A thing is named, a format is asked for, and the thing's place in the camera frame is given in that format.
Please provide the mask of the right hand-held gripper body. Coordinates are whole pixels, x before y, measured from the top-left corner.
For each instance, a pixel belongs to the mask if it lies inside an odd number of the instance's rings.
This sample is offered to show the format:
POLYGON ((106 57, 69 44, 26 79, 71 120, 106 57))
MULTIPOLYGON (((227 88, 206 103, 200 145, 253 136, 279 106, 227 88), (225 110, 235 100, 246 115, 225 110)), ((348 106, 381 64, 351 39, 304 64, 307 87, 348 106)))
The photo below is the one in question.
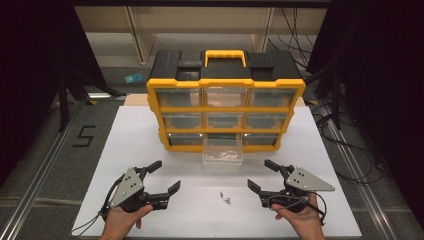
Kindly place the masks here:
POLYGON ((299 213, 309 202, 309 196, 317 191, 334 191, 335 187, 302 167, 269 166, 283 177, 284 189, 279 192, 259 190, 259 199, 264 208, 279 204, 283 208, 299 213))

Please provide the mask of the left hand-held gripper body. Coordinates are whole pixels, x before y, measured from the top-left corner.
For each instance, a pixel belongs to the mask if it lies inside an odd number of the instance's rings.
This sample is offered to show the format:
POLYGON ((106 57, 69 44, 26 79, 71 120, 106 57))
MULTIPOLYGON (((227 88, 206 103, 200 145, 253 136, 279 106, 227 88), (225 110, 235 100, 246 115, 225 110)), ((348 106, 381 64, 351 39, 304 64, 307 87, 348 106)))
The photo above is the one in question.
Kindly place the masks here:
POLYGON ((147 173, 153 173, 155 170, 155 167, 129 168, 118 183, 107 207, 120 207, 127 213, 136 212, 146 205, 151 205, 154 210, 166 209, 167 193, 149 194, 145 191, 144 178, 147 173))

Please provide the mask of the clear plastic drawer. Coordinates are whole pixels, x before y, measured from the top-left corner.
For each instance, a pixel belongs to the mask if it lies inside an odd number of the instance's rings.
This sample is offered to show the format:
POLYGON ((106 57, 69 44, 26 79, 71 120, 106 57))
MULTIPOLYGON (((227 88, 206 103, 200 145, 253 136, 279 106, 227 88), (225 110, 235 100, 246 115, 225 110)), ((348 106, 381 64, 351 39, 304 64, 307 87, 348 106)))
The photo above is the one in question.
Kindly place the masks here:
POLYGON ((240 140, 205 139, 202 161, 205 165, 240 166, 243 163, 243 147, 240 140), (237 151, 238 159, 218 159, 217 154, 225 151, 237 151))

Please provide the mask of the yellow black organizer cabinet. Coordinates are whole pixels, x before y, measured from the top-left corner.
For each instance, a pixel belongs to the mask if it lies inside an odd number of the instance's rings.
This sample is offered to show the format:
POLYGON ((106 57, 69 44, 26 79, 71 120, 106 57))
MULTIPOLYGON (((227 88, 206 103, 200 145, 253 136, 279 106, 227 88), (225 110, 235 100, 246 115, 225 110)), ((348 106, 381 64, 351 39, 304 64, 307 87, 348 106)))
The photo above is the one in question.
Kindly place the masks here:
POLYGON ((214 141, 276 151, 305 88, 288 51, 160 50, 147 100, 168 151, 201 152, 214 141))

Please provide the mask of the person's left hand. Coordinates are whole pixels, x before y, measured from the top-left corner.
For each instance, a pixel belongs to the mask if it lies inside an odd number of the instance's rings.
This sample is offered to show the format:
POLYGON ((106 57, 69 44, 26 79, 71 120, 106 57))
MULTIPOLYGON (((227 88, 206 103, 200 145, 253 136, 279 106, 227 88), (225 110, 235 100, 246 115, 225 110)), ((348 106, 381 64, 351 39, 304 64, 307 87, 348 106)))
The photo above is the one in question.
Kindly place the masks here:
POLYGON ((111 209, 99 240, 124 240, 133 227, 141 228, 142 218, 152 210, 151 205, 141 207, 133 213, 127 213, 120 207, 111 209))

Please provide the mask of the person's right hand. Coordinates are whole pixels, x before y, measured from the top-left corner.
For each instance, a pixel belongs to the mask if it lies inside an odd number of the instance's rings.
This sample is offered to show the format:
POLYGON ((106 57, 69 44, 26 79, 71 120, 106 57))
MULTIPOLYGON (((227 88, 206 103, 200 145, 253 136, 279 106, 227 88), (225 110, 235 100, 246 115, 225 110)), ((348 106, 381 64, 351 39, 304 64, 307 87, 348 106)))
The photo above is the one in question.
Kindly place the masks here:
POLYGON ((271 209, 276 212, 275 219, 286 219, 301 240, 325 240, 319 213, 311 207, 305 207, 301 212, 293 213, 282 205, 273 204, 271 209))

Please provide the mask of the white table board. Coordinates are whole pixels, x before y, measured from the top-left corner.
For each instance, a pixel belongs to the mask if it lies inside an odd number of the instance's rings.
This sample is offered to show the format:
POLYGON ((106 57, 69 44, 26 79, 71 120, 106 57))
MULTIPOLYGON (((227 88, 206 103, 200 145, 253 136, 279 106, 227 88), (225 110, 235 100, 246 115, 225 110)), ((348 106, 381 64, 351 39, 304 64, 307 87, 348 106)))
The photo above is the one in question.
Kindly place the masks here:
POLYGON ((292 227, 284 220, 276 220, 273 212, 262 207, 258 196, 247 187, 250 179, 268 191, 282 189, 281 175, 264 166, 264 160, 270 159, 280 165, 303 167, 335 187, 334 191, 322 195, 321 206, 327 211, 326 237, 360 236, 361 231, 308 108, 296 108, 278 151, 247 154, 239 167, 206 166, 199 153, 168 152, 159 141, 157 131, 156 118, 149 108, 119 108, 76 217, 76 235, 91 238, 101 234, 103 222, 95 216, 111 185, 122 173, 130 167, 144 167, 161 160, 162 167, 145 178, 146 191, 164 192, 177 181, 181 181, 181 188, 170 198, 167 209, 146 216, 141 229, 132 230, 131 237, 293 237, 292 227), (231 204, 226 204, 224 198, 231 198, 231 204))

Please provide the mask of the grid of closed clear drawers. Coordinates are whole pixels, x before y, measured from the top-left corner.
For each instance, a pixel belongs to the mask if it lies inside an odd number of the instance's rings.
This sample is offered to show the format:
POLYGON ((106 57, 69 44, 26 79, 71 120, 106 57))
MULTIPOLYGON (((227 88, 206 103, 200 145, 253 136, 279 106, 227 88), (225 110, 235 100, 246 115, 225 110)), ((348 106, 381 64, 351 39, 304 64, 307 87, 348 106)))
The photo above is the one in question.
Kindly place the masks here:
POLYGON ((159 119, 170 147, 201 146, 205 139, 274 146, 291 120, 293 88, 211 87, 158 89, 159 119))

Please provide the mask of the black metal stand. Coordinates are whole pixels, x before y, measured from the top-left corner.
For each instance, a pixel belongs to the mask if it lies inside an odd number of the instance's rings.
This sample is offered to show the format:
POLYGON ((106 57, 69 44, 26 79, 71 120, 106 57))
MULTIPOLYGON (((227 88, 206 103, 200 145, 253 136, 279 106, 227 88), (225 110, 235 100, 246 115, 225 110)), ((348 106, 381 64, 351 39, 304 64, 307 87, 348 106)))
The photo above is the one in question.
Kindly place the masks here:
POLYGON ((126 96, 126 93, 119 92, 107 86, 105 83, 92 78, 82 72, 76 70, 65 70, 58 78, 58 97, 60 106, 60 128, 59 131, 65 130, 69 122, 69 109, 67 92, 70 92, 75 100, 86 101, 89 97, 84 86, 90 85, 112 97, 126 96))
POLYGON ((331 95, 331 113, 330 117, 338 130, 341 129, 340 125, 340 87, 341 81, 337 76, 338 67, 334 63, 326 64, 322 69, 307 77, 305 82, 307 85, 318 81, 319 84, 315 89, 315 95, 319 99, 326 98, 328 94, 331 95))

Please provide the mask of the blue card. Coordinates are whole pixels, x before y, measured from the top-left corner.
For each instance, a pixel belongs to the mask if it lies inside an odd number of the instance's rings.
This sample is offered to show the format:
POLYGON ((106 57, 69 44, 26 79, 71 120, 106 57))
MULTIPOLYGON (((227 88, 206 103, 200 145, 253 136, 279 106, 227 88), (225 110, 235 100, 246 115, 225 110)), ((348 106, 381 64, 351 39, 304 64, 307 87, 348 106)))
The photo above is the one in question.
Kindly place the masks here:
POLYGON ((143 79, 140 73, 132 74, 124 77, 124 80, 127 84, 140 82, 143 79))

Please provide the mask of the black curtain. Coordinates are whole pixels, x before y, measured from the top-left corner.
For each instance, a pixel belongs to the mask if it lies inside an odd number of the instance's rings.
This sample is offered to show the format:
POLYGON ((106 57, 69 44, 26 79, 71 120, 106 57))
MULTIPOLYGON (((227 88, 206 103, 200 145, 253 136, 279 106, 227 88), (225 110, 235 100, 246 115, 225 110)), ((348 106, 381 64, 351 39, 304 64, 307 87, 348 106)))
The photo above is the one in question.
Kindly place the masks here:
POLYGON ((346 100, 424 229, 424 0, 330 0, 308 70, 346 100))
POLYGON ((0 186, 27 152, 60 78, 103 85, 73 0, 0 0, 0 186))

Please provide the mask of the beige desk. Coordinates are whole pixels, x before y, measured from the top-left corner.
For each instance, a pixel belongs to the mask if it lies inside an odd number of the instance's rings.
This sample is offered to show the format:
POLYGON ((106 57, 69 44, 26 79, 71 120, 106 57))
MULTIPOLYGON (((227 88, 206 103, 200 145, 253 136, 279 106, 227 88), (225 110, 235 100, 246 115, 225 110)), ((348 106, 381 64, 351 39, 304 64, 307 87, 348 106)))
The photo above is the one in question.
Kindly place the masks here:
POLYGON ((101 66, 146 65, 159 48, 310 51, 326 11, 307 8, 92 7, 77 16, 101 66))

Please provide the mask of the aluminium floor rail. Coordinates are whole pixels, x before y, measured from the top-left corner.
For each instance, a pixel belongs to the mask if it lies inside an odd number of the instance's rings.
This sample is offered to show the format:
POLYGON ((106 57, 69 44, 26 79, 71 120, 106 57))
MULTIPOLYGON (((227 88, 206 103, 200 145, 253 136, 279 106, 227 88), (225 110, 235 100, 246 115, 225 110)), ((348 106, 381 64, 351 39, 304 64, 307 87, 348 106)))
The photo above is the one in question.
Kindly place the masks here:
POLYGON ((359 194, 364 202, 364 205, 381 237, 382 240, 398 240, 386 213, 383 211, 376 195, 371 189, 371 183, 366 179, 364 171, 360 168, 357 158, 352 152, 352 148, 346 141, 343 133, 337 129, 335 123, 328 123, 331 139, 334 139, 337 144, 341 156, 347 165, 347 169, 351 174, 349 181, 356 184, 359 194))
POLYGON ((75 105, 71 107, 72 114, 70 119, 67 120, 66 123, 61 126, 60 130, 57 132, 53 143, 50 145, 49 150, 38 167, 31 183, 29 184, 23 196, 17 202, 16 208, 6 222, 4 229, 0 232, 0 240, 14 240, 18 235, 35 202, 35 199, 37 198, 56 160, 58 159, 64 142, 67 140, 72 124, 79 115, 83 106, 84 102, 77 101, 75 105))

